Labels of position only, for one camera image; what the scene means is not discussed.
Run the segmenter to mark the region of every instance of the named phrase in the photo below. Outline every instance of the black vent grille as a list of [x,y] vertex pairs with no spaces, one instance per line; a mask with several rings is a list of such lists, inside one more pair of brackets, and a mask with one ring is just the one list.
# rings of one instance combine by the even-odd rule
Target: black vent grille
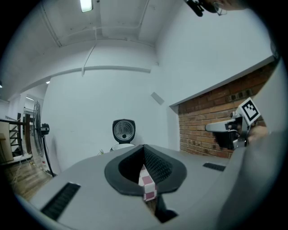
[[218,170],[221,172],[224,171],[224,169],[226,168],[226,166],[213,164],[213,163],[205,163],[203,166],[206,168],[211,168],[211,169]]
[[53,220],[57,220],[68,206],[80,185],[67,183],[42,209],[42,212]]

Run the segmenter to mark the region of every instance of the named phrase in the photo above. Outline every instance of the fluorescent light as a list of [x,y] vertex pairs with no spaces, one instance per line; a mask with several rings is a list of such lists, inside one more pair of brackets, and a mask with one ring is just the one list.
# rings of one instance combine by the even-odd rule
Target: fluorescent light
[[92,0],[80,0],[82,12],[92,10]]

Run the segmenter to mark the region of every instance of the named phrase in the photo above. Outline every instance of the standing fan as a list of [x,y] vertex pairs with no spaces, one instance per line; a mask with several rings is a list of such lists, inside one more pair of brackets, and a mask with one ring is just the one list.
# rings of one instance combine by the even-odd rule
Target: standing fan
[[34,111],[33,111],[33,135],[34,135],[34,142],[35,147],[37,149],[37,153],[40,157],[46,157],[46,162],[48,164],[49,170],[51,175],[54,177],[52,172],[52,168],[50,165],[49,157],[46,150],[46,140],[45,135],[49,133],[49,125],[48,124],[41,124],[41,107],[39,102],[35,102]]

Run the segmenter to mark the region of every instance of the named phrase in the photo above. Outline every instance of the pink checkered fabric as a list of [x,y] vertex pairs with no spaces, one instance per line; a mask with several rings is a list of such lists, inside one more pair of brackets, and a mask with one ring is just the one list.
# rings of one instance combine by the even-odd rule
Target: pink checkered fabric
[[156,185],[144,165],[140,171],[138,184],[144,187],[145,193],[143,199],[145,201],[149,201],[156,198],[157,196]]

